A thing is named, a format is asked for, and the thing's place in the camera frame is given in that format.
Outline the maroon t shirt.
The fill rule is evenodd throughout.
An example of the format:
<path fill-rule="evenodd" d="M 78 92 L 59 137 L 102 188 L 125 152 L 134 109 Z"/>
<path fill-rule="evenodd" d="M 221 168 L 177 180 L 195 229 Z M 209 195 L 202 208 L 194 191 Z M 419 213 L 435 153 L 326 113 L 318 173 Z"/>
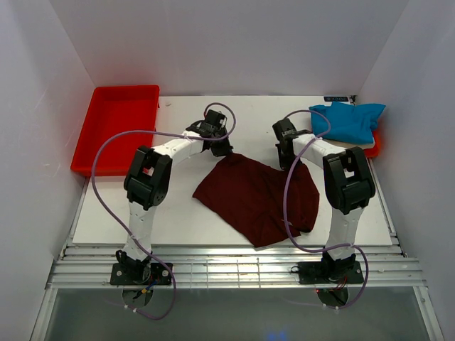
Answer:
<path fill-rule="evenodd" d="M 198 185 L 193 197 L 219 215 L 256 248 L 288 238 L 283 198 L 288 173 L 231 153 Z M 293 237 L 316 224 L 320 195 L 309 169 L 294 169 L 287 196 L 287 217 Z"/>

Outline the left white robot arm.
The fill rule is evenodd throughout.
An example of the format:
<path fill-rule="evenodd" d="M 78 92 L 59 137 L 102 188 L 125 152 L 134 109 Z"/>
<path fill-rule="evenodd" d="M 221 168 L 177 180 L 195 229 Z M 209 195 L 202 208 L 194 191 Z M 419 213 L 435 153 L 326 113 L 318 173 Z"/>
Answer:
<path fill-rule="evenodd" d="M 230 154 L 226 120 L 225 115 L 210 109 L 203 120 L 192 123 L 181 137 L 136 150 L 124 180 L 129 202 L 128 237 L 123 250 L 116 252 L 122 272 L 134 283 L 144 283 L 151 275 L 152 225 L 156 208 L 168 193 L 172 168 L 206 150 L 215 157 Z"/>

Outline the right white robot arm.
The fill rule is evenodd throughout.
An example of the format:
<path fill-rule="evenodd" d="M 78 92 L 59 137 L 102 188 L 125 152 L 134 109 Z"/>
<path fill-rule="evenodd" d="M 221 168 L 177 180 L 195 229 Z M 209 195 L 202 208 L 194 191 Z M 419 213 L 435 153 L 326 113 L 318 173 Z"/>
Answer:
<path fill-rule="evenodd" d="M 356 259 L 355 236 L 360 216 L 375 195 L 375 184 L 364 151 L 341 148 L 307 130 L 299 131 L 288 118 L 272 126 L 278 140 L 279 165 L 293 173 L 300 159 L 323 170 L 326 198 L 332 207 L 331 226 L 320 261 L 296 265 L 301 284 L 361 284 L 368 264 Z"/>

